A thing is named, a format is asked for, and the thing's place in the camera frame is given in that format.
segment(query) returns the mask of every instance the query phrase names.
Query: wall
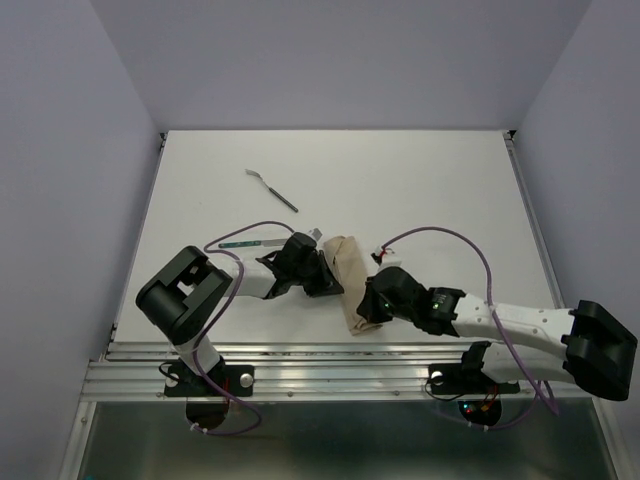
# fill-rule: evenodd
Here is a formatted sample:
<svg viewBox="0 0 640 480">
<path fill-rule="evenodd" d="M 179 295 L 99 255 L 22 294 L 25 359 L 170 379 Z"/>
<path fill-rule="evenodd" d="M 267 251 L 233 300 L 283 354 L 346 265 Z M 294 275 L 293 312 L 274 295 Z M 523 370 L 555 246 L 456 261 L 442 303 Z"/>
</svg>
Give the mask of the wall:
<svg viewBox="0 0 640 480">
<path fill-rule="evenodd" d="M 162 129 L 514 128 L 588 0 L 92 0 Z"/>
<path fill-rule="evenodd" d="M 104 348 L 157 131 L 85 0 L 0 15 L 0 478 L 56 478 Z"/>
<path fill-rule="evenodd" d="M 640 3 L 594 0 L 517 134 L 568 304 L 602 302 L 640 336 Z M 640 464 L 640 364 L 616 406 Z"/>
</svg>

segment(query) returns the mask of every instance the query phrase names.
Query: black cable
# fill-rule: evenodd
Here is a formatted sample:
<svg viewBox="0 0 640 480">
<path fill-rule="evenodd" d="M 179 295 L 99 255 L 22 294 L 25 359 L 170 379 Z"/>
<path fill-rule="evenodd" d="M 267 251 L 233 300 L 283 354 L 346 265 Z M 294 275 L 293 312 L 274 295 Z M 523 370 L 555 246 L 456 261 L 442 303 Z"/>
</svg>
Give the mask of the black cable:
<svg viewBox="0 0 640 480">
<path fill-rule="evenodd" d="M 449 398 L 442 398 L 442 397 L 436 397 L 433 393 L 431 393 L 429 391 L 429 389 L 427 388 L 427 386 L 429 385 L 429 382 L 424 384 L 424 393 L 426 393 L 427 395 L 429 395 L 431 398 L 433 398 L 434 400 L 438 400 L 440 402 L 453 402 L 454 400 L 459 399 L 460 397 L 464 396 L 464 393 L 461 393 L 460 395 L 455 395 L 453 397 L 449 397 Z"/>
<path fill-rule="evenodd" d="M 166 378 L 173 380 L 176 383 L 180 383 L 180 378 L 173 376 L 172 374 L 170 374 L 169 372 L 165 372 L 162 367 L 164 367 L 165 365 L 171 365 L 169 362 L 164 362 L 161 363 L 160 365 L 158 365 L 158 371 Z"/>
</svg>

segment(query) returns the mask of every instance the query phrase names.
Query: tan fabric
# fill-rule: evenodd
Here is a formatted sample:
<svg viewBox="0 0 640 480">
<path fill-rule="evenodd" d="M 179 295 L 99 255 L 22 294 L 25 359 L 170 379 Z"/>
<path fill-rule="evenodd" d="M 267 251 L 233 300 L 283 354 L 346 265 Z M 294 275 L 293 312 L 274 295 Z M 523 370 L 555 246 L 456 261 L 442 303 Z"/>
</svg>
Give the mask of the tan fabric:
<svg viewBox="0 0 640 480">
<path fill-rule="evenodd" d="M 333 237 L 324 242 L 324 254 L 329 269 L 344 288 L 342 309 L 347 327 L 352 335 L 360 335 L 379 329 L 382 325 L 369 323 L 356 313 L 364 298 L 367 268 L 353 237 Z"/>
</svg>

